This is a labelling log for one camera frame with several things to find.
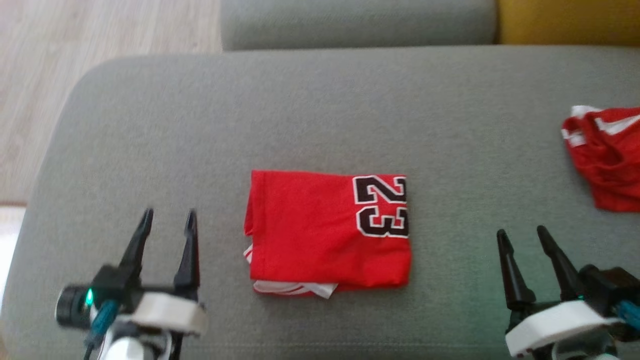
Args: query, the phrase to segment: black cable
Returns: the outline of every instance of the black cable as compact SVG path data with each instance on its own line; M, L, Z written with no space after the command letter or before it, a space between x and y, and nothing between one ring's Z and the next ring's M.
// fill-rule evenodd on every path
M89 357L91 357L92 352L93 352L93 345L87 346L86 352L84 353L84 360L89 360Z

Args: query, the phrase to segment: gray fabric surface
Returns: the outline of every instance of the gray fabric surface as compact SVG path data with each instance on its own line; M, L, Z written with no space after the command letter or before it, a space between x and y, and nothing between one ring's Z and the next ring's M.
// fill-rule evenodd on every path
M640 274L639 215L593 207L559 132L571 105L637 106L639 67L638 49L498 46L106 63L76 86L42 165L4 298L6 346L14 360L79 357L82 334L53 320L60 289L117 262L146 206L142 277L169 283L195 207L210 330L185 359L507 359L501 227L539 300L559 290L538 224L578 267ZM253 168L407 174L409 286L255 294L241 255Z
M490 44L494 0L222 0L225 50Z

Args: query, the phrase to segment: folded red jersey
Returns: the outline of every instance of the folded red jersey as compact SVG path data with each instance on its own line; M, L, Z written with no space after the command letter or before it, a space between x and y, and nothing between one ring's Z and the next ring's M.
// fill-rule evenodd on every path
M411 266L406 177L254 170L244 233L254 289L396 287Z
M640 211L640 108L574 106L562 134L595 206Z

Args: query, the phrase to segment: green led light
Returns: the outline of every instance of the green led light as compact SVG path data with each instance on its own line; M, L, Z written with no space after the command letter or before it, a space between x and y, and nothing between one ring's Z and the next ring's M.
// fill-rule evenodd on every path
M93 290L89 289L89 291L86 292L86 297L84 298L84 303L87 306L93 305Z

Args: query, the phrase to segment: gray couch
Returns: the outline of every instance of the gray couch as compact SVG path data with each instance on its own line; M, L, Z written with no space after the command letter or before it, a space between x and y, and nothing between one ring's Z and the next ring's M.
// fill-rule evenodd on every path
M637 106L639 64L638 49L494 45L105 63L69 97L29 202L3 304L11 357L81 355L83 334L53 320L58 292L117 262L153 206L154 283L171 281L198 210L210 329L185 359L508 359L501 227L541 300L559 290L538 224L577 266L640 274L638 216L593 207L559 132L571 105ZM407 174L410 284L254 293L241 255L253 168Z

